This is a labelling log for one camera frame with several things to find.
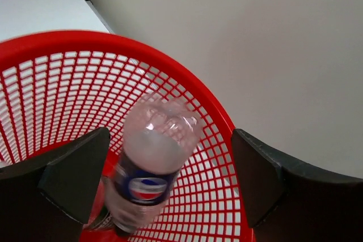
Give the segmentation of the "red mesh plastic bin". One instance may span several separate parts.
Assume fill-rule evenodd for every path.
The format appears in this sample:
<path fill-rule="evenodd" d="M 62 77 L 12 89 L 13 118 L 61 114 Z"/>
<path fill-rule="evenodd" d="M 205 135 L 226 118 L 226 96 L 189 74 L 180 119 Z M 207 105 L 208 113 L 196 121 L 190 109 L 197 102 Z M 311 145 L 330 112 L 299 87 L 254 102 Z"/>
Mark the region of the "red mesh plastic bin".
<path fill-rule="evenodd" d="M 203 131 L 166 207 L 129 241 L 254 241 L 230 117 L 184 66 L 131 39 L 54 31 L 1 42 L 1 161 L 15 164 L 106 127 L 111 142 L 103 173 L 110 175 L 129 110 L 152 92 L 180 98 L 201 117 Z"/>

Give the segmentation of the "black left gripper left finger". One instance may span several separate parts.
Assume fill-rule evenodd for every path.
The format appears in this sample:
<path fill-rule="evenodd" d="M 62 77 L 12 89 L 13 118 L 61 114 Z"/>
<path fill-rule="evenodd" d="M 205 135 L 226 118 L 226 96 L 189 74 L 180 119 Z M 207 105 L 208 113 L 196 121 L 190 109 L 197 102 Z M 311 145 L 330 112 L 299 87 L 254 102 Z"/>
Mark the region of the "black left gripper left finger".
<path fill-rule="evenodd" d="M 98 128 L 1 168 L 1 241 L 78 241 L 109 143 L 109 130 Z"/>

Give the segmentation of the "small Pepsi plastic bottle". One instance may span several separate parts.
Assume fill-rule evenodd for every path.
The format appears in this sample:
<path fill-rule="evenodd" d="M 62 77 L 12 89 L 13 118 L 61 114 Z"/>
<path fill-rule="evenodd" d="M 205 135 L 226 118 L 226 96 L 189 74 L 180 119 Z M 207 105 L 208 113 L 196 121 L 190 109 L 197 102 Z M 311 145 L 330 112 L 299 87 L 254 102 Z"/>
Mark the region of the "small Pepsi plastic bottle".
<path fill-rule="evenodd" d="M 119 237 L 160 213 L 200 140 L 202 122 L 181 97 L 153 93 L 136 102 L 123 129 L 119 161 L 105 187 L 105 205 Z"/>

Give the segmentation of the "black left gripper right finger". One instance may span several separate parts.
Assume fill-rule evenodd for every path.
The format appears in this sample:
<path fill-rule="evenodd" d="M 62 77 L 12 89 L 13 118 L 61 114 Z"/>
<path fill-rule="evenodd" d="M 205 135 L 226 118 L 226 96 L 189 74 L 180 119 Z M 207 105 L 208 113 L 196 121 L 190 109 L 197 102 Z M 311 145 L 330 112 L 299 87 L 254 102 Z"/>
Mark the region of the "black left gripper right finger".
<path fill-rule="evenodd" d="M 279 151 L 242 129 L 231 137 L 247 224 L 257 241 L 361 241 L 362 179 Z"/>

